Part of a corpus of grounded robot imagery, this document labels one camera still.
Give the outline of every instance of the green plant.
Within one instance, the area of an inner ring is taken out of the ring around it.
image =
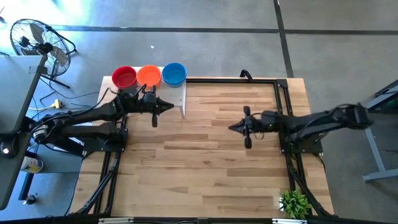
[[[286,215],[294,219],[305,219],[305,215],[308,215],[308,209],[312,208],[306,196],[300,194],[297,190],[286,190],[283,194],[280,194],[279,202],[283,205],[280,209],[283,208]]]

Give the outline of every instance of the red bowl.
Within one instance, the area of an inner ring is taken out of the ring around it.
[[[130,66],[122,66],[112,73],[112,82],[118,88],[127,88],[137,82],[137,73]]]

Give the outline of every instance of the wooden table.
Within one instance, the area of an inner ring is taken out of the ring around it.
[[[287,82],[294,115],[309,114],[303,79]],[[111,77],[103,78],[100,96],[107,87],[116,90]],[[289,188],[289,180],[277,133],[252,138],[253,148],[246,150],[242,135],[227,129],[243,118],[245,105],[252,113],[276,110],[274,95],[267,84],[187,83],[185,119],[174,108],[152,128],[151,114],[130,114],[112,216],[282,217],[279,194]],[[103,103],[113,98],[109,93]],[[103,157],[94,152],[83,161],[72,212],[98,185]],[[321,162],[303,154],[303,164],[308,187],[333,213]]]

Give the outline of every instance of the can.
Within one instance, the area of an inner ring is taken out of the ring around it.
[[[24,161],[22,161],[21,171],[29,172],[31,174],[36,174],[43,169],[43,162],[40,159],[35,159],[25,156]]]

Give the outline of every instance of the gray floor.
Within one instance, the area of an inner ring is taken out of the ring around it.
[[[10,23],[29,17],[48,24],[116,27],[228,27],[276,29],[271,0],[225,1],[9,1],[1,16]],[[378,0],[280,0],[286,29],[397,29],[397,1]],[[237,76],[242,68],[255,77],[286,77],[278,34],[197,34],[145,32],[61,32],[78,47],[71,66],[59,80],[70,91],[54,86],[68,96],[98,91],[102,76],[121,65],[165,65],[182,62],[190,76]],[[13,54],[7,27],[0,28],[0,49]],[[356,103],[398,78],[398,36],[288,35],[295,77],[304,78],[312,111],[340,103]],[[41,83],[39,99],[50,90]],[[93,105],[97,95],[76,100],[54,99]],[[394,129],[382,132],[390,122],[375,118],[374,135],[388,168],[398,167],[398,150],[391,141]],[[335,213],[345,218],[396,222],[398,178],[365,184],[362,175],[377,171],[371,149],[362,131],[339,130],[322,140],[326,176]],[[80,161],[70,162],[77,169]],[[31,194],[40,203],[23,206],[16,190],[0,220],[63,215],[70,203],[76,172],[39,174]]]

